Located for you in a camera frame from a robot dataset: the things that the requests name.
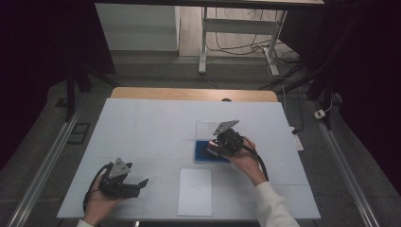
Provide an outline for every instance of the white table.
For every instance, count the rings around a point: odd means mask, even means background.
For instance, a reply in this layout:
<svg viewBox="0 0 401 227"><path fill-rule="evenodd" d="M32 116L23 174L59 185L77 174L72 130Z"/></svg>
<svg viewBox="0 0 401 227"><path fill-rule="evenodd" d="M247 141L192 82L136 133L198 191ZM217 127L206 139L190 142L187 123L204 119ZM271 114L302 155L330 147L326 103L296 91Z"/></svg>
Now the white table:
<svg viewBox="0 0 401 227"><path fill-rule="evenodd" d="M82 200L105 164L132 162L125 183L149 178L137 199L120 203L122 220L256 220L253 185L232 165L194 164L197 121L238 119L234 127L256 143L270 181L296 219L320 218L281 103L110 98L61 206L58 218L83 217ZM178 216L180 170L212 171L213 216Z"/></svg>

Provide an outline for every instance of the metal rail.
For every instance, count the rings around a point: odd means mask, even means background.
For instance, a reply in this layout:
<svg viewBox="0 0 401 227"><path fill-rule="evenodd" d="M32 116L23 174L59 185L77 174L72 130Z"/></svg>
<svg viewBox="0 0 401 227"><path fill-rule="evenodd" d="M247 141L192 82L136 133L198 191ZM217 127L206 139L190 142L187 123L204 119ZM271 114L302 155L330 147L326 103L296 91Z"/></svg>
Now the metal rail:
<svg viewBox="0 0 401 227"><path fill-rule="evenodd" d="M317 104L314 102L310 102L312 108L315 111L318 111ZM367 227L379 227L379 223L377 218L375 217L375 213L371 207L371 204L366 199L365 193L362 188L357 183L357 179L354 176L354 173L349 166L340 146L334 136L333 132L328 130L322 121L319 122L319 127L322 131L323 137L330 147L330 150L333 154L333 158L336 161L337 167L340 170L342 178L348 186L348 190L351 196L354 198L357 209L360 212L360 215L365 222Z"/></svg>
<svg viewBox="0 0 401 227"><path fill-rule="evenodd" d="M59 159L61 151L64 148L68 136L74 128L74 125L77 122L87 99L88 94L81 94L79 96L77 103L78 106L75 113L72 115L70 121L64 123L64 125L61 127L59 135L57 136L52 147L44 157L44 160L42 161L41 166L36 172L35 177L33 178L32 182L26 190L26 193L21 198L20 203L12 214L11 219L9 220L9 224L7 225L8 227L21 227L25 225L26 220L33 209L33 206L35 205L35 202L44 189L44 185L46 184L54 165Z"/></svg>

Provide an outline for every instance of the white cabinet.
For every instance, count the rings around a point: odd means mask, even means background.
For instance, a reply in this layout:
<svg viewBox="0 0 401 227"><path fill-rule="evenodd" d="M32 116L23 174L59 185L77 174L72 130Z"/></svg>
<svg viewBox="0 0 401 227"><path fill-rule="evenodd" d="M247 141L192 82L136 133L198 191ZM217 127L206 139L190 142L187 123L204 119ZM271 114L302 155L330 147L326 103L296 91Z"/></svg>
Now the white cabinet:
<svg viewBox="0 0 401 227"><path fill-rule="evenodd" d="M110 50L179 49L180 8L96 4Z"/></svg>

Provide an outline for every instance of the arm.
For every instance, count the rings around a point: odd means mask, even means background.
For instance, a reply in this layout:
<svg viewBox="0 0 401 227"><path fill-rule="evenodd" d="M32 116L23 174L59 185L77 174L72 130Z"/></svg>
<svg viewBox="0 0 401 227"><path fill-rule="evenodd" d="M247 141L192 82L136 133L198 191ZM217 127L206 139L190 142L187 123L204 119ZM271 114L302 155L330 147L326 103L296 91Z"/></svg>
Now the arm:
<svg viewBox="0 0 401 227"><path fill-rule="evenodd" d="M98 190L101 175L97 178L92 193L86 206L86 212L83 219L81 219L77 227L93 227L97 226L100 221L106 218L113 208L125 200L125 198L109 198L104 196Z"/></svg>
<svg viewBox="0 0 401 227"><path fill-rule="evenodd" d="M244 145L255 149L255 144L248 138L244 138ZM256 215L260 226L299 226L289 213L289 207L284 198L277 195L260 170L256 159L246 149L226 158L244 172L255 186Z"/></svg>

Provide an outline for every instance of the blue square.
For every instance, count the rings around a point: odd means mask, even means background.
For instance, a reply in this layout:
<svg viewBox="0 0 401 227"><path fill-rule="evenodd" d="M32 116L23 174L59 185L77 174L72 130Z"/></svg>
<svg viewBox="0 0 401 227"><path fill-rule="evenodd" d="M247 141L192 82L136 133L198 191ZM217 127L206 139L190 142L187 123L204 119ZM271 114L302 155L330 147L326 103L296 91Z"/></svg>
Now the blue square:
<svg viewBox="0 0 401 227"><path fill-rule="evenodd" d="M198 140L195 146L196 163L229 164L230 161L222 156L215 156L207 151L208 140Z"/></svg>

